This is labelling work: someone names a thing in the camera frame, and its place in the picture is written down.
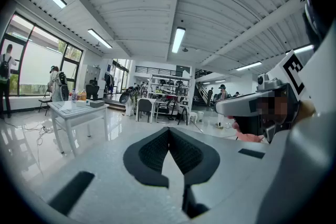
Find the white chair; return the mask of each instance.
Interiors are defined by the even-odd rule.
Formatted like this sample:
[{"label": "white chair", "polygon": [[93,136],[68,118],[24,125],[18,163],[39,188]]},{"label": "white chair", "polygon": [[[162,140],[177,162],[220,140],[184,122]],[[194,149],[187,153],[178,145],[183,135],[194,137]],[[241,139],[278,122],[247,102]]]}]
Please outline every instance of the white chair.
[{"label": "white chair", "polygon": [[188,112],[188,124],[190,123],[190,118],[195,117],[195,124],[197,122],[197,113],[196,112]]}]

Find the glossy white floor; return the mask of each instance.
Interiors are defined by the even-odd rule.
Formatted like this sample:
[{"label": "glossy white floor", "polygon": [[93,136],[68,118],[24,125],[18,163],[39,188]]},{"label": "glossy white floor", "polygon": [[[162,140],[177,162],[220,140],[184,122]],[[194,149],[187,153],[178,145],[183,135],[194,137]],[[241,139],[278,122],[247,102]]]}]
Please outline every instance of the glossy white floor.
[{"label": "glossy white floor", "polygon": [[[195,110],[205,110],[206,108],[195,108]],[[41,139],[41,128],[52,127],[50,114],[44,115],[45,112],[31,111],[14,113],[11,119],[0,120],[1,139],[0,143],[5,152],[12,159],[11,165],[16,168],[17,173],[24,179],[27,185],[33,190],[47,180],[53,173],[66,163],[74,158],[71,151],[67,135],[64,131],[59,131],[60,139],[65,150],[61,154],[56,144],[54,133],[45,133]],[[185,122],[170,121],[166,123],[147,123],[147,116],[143,116],[140,122],[135,121],[135,116],[124,116],[121,112],[108,110],[108,133],[109,140],[127,139],[132,135],[137,135],[140,132],[147,132],[148,135],[160,130],[164,126],[174,126],[182,129],[189,129],[195,132],[201,132],[205,135],[235,139],[235,130],[229,123],[232,120],[227,120],[224,129],[217,129],[215,126],[217,113],[207,108],[204,111],[202,122],[197,122],[196,125],[192,122],[186,126]],[[87,137],[86,126],[81,126],[75,129],[72,134],[75,138],[75,144],[80,154],[85,152],[99,143],[106,143],[104,137],[103,120],[98,120],[92,123],[91,137]]]}]

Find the bottle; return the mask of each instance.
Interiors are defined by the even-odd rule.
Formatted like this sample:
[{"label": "bottle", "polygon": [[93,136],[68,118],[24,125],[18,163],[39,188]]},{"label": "bottle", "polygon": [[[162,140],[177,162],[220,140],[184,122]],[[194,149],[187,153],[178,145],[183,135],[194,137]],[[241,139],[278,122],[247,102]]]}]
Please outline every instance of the bottle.
[{"label": "bottle", "polygon": [[85,90],[82,91],[82,100],[83,101],[86,100],[86,91]]},{"label": "bottle", "polygon": [[80,100],[80,97],[81,97],[80,94],[81,94],[80,91],[76,92],[76,101]]},{"label": "bottle", "polygon": [[76,102],[76,92],[75,92],[75,88],[72,89],[72,95],[71,95],[71,99],[72,102],[75,103]]}]

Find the white ceiling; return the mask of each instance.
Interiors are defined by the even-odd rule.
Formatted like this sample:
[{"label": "white ceiling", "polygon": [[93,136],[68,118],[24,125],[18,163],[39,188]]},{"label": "white ceiling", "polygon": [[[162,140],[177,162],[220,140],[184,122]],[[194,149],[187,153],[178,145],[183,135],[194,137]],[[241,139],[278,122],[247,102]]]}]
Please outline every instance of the white ceiling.
[{"label": "white ceiling", "polygon": [[[108,49],[102,45],[98,49],[116,55],[113,58],[195,63],[201,67],[204,60],[289,0],[89,0],[111,28],[109,32],[83,6],[82,0],[64,0],[67,6],[63,9],[52,0],[30,1],[92,47],[97,41],[87,30],[93,28],[113,46]],[[308,44],[302,12],[297,9],[274,22],[223,56],[203,63],[203,68],[236,74],[235,69],[240,66],[269,59],[267,65],[251,72],[269,71],[277,63],[270,60],[272,57]],[[178,26],[186,28],[186,35],[179,52],[173,54],[170,44]],[[311,54],[305,53],[300,59],[306,63]]]}]

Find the handrail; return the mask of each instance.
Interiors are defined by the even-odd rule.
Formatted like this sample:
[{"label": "handrail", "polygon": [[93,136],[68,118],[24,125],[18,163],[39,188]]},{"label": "handrail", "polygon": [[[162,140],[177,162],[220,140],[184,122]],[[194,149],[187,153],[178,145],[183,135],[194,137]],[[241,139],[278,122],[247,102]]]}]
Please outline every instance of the handrail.
[{"label": "handrail", "polygon": [[200,77],[202,77],[202,76],[209,75],[209,74],[211,74],[211,73],[212,73],[211,71],[206,71],[206,70],[201,69],[201,70],[199,70],[199,71],[197,71],[197,72],[195,73],[195,79],[198,79],[198,78],[200,78]]},{"label": "handrail", "polygon": [[208,103],[208,93],[204,89],[203,85],[199,82],[199,83],[196,83],[196,87],[197,87],[200,95],[202,96],[204,102],[207,104]]},{"label": "handrail", "polygon": [[162,74],[162,75],[168,75],[168,76],[182,77],[182,71],[169,70],[169,69],[163,69],[163,68],[136,66],[135,71],[139,73]]}]

